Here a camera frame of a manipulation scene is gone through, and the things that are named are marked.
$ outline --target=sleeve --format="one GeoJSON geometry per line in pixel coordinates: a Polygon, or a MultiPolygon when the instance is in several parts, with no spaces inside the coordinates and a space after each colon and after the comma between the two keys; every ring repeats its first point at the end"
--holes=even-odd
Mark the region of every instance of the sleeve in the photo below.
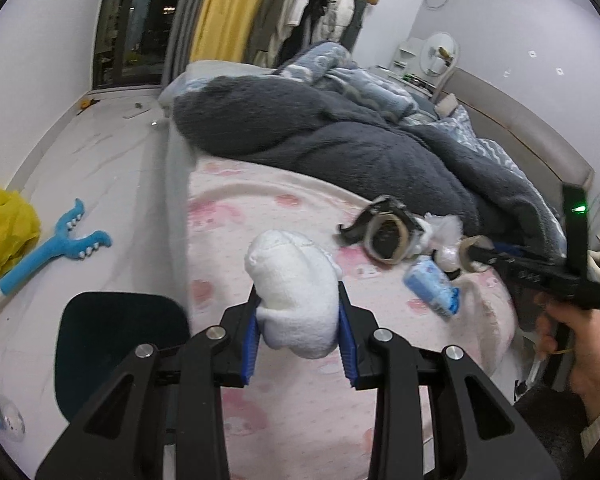
{"type": "Polygon", "coordinates": [[[580,434],[582,449],[587,456],[600,440],[600,416],[580,434]]]}

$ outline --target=pink bedsheet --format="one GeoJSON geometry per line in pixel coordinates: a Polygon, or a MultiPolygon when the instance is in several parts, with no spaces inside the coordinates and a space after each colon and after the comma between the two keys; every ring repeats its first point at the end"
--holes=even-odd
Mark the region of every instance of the pink bedsheet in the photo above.
{"type": "MultiPolygon", "coordinates": [[[[368,203],[314,178],[257,164],[202,156],[189,179],[189,319],[192,331],[219,322],[251,289],[248,245],[267,229],[301,232],[331,252],[352,304],[414,346],[439,351],[459,344],[491,374],[509,347],[516,321],[509,295],[491,272],[466,274],[461,307],[434,314],[402,283],[408,263],[384,268],[358,246],[338,245],[336,226],[368,203]]],[[[223,392],[224,428],[235,480],[366,478],[375,392],[356,392],[336,350],[308,361],[260,344],[251,384],[223,392]]],[[[423,438],[431,434],[422,396],[423,438]]]]}

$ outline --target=headboard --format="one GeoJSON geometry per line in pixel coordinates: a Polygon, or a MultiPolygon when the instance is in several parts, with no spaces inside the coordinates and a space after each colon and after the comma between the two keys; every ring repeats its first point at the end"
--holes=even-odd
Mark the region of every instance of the headboard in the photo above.
{"type": "Polygon", "coordinates": [[[443,93],[456,95],[469,112],[478,137],[501,145],[548,204],[562,211],[562,183],[589,190],[594,171],[558,132],[489,83],[456,68],[443,93]]]}

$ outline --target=person's hand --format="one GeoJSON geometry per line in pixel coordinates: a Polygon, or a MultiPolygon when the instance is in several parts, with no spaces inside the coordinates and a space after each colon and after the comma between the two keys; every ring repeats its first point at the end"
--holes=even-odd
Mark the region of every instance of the person's hand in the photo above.
{"type": "Polygon", "coordinates": [[[557,350],[557,342],[551,336],[552,323],[548,316],[564,323],[575,333],[575,364],[570,375],[571,389],[582,399],[589,423],[592,423],[600,415],[600,311],[582,310],[569,303],[560,303],[545,294],[538,294],[536,303],[544,305],[545,309],[545,314],[536,320],[536,351],[541,358],[557,350]]]}

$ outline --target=white wall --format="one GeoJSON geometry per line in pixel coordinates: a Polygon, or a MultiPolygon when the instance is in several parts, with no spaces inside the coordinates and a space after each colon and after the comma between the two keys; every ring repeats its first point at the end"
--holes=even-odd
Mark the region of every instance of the white wall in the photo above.
{"type": "Polygon", "coordinates": [[[387,65],[398,43],[409,37],[422,1],[380,0],[376,6],[367,6],[353,59],[363,67],[387,65]]]}
{"type": "MultiPolygon", "coordinates": [[[[596,171],[593,191],[600,192],[600,17],[590,5],[450,0],[440,10],[423,7],[413,35],[439,30],[458,40],[460,68],[525,105],[582,154],[596,171]]],[[[593,230],[599,228],[600,214],[593,230]]]]}
{"type": "Polygon", "coordinates": [[[0,186],[91,89],[101,0],[7,0],[0,10],[0,186]]]}

